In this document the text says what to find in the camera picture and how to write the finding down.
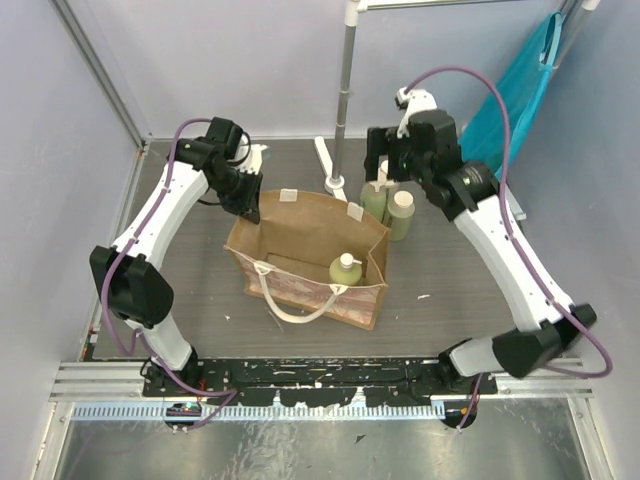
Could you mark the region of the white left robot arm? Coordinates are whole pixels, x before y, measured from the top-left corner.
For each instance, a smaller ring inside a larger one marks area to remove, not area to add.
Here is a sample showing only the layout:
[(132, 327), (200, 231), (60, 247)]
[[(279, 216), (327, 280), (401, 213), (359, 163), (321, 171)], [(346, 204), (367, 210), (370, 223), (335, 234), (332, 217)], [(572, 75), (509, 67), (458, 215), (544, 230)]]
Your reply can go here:
[(201, 369), (172, 314), (174, 291), (161, 274), (165, 255), (187, 214), (210, 190), (224, 211), (258, 221), (264, 149), (246, 139), (176, 141), (132, 223), (111, 246), (97, 246), (90, 255), (104, 327), (126, 356), (143, 344), (178, 396), (198, 392)]

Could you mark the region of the green bottle beige round cap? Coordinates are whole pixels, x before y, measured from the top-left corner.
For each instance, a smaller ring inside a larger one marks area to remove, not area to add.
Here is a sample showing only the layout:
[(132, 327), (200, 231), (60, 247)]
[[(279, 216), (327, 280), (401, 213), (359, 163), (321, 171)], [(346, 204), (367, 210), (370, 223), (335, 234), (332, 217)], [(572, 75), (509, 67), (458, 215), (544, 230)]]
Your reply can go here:
[(413, 195), (408, 191), (397, 191), (387, 205), (387, 223), (392, 241), (401, 241), (409, 232), (415, 213)]

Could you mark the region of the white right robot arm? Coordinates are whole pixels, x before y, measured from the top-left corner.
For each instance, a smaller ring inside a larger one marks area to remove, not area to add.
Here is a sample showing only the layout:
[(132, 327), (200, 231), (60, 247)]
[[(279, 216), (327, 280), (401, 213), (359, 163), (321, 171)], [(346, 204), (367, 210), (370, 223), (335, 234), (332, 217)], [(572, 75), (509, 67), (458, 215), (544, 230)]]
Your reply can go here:
[(514, 329), (464, 340), (438, 356), (444, 390), (459, 394), (480, 373), (504, 371), (524, 378), (562, 355), (596, 321), (594, 309), (578, 305), (548, 276), (536, 282), (520, 256), (530, 247), (510, 211), (500, 209), (499, 183), (486, 164), (465, 162), (454, 119), (440, 109), (410, 116), (408, 132), (396, 127), (367, 131), (365, 178), (378, 175), (381, 158), (396, 182), (416, 182), (480, 254), (507, 301)]

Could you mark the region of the brown canvas tote bag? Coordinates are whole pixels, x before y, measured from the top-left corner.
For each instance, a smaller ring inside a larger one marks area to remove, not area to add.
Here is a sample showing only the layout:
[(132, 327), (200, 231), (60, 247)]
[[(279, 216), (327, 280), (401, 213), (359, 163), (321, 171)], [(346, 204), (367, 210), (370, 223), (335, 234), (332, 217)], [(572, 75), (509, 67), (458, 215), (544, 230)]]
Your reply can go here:
[[(372, 330), (388, 290), (390, 231), (362, 207), (294, 189), (261, 193), (261, 221), (239, 218), (225, 248), (281, 320), (304, 324), (326, 316)], [(343, 253), (363, 262), (360, 286), (333, 284), (329, 266)]]

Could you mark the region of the cream white bottle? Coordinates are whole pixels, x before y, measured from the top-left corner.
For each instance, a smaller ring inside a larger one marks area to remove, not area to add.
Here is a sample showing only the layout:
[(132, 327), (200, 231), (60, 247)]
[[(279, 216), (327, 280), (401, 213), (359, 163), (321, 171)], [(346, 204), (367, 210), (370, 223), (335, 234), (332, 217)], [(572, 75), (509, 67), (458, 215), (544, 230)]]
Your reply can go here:
[(386, 182), (387, 181), (388, 169), (389, 169), (389, 162), (387, 160), (383, 160), (380, 163), (379, 171), (378, 171), (378, 180), (379, 181), (381, 181), (381, 182)]

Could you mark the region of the green bottle flip cap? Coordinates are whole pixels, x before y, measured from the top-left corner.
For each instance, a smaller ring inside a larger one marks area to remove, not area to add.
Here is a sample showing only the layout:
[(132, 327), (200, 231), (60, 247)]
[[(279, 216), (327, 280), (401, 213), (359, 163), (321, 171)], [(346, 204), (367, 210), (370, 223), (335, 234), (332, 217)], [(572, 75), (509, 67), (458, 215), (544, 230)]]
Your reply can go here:
[(360, 194), (360, 205), (380, 223), (384, 222), (387, 205), (398, 191), (398, 184), (387, 177), (387, 172), (380, 168), (377, 179), (366, 181)]

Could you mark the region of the green pump bottle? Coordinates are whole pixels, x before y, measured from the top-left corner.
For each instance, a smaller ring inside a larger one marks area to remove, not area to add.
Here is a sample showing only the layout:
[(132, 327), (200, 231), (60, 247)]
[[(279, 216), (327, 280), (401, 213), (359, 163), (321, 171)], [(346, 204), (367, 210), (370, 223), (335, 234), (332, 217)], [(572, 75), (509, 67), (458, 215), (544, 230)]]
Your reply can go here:
[(329, 278), (333, 284), (360, 286), (363, 279), (363, 262), (351, 253), (343, 253), (330, 264)]

